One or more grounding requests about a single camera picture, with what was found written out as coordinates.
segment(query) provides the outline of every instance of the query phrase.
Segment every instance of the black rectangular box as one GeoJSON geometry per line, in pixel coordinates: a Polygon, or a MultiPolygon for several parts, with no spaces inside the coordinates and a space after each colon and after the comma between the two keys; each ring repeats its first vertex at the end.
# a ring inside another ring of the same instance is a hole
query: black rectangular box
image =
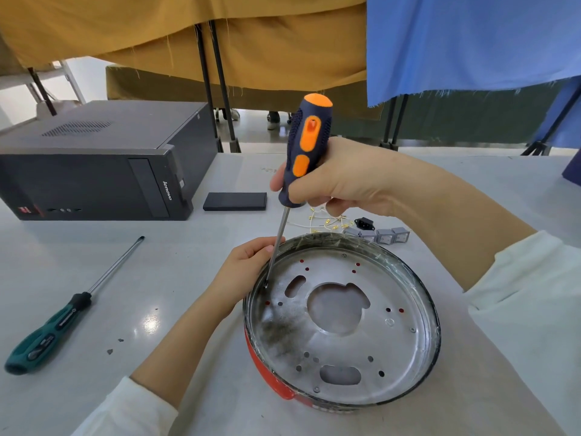
{"type": "Polygon", "coordinates": [[[93,101],[0,138],[22,220],[185,220],[216,155],[207,103],[93,101]]]}

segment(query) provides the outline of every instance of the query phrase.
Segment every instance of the white sleeve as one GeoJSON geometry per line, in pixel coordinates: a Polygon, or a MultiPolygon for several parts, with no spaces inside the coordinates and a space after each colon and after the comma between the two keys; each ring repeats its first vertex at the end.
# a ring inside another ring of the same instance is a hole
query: white sleeve
{"type": "Polygon", "coordinates": [[[468,311],[567,434],[581,428],[581,250],[541,231],[504,251],[468,311]]]}
{"type": "Polygon", "coordinates": [[[72,436],[167,436],[178,412],[125,377],[72,436]]]}

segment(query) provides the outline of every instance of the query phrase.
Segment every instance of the metal disc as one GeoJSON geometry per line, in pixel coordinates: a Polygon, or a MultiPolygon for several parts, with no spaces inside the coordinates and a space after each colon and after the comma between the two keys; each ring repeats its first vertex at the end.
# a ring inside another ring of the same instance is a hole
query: metal disc
{"type": "Polygon", "coordinates": [[[438,314],[398,257],[361,238],[307,234],[284,243],[244,300],[245,327],[262,363],[318,406],[393,401],[438,358],[438,314]]]}

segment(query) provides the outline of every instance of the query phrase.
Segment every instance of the orange and navy screwdriver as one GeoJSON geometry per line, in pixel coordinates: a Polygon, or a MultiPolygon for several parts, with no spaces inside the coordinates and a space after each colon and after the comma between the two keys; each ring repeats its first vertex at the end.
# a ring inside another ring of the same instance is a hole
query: orange and navy screwdriver
{"type": "Polygon", "coordinates": [[[304,203],[291,202],[288,187],[299,177],[313,171],[327,151],[332,112],[333,103],[328,97],[311,93],[304,97],[299,109],[292,117],[287,145],[287,166],[283,176],[282,190],[278,194],[278,200],[284,205],[285,210],[282,213],[277,241],[274,243],[274,251],[268,265],[265,285],[268,285],[282,233],[287,225],[289,211],[291,208],[304,205],[304,203]]]}

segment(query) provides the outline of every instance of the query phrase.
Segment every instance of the person's left hand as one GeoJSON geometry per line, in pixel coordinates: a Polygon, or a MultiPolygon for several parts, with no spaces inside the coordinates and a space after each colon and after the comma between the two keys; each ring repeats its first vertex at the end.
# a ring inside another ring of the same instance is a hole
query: person's left hand
{"type": "Polygon", "coordinates": [[[262,267],[270,260],[276,237],[258,237],[232,249],[206,292],[229,314],[236,303],[248,294],[262,267]]]}

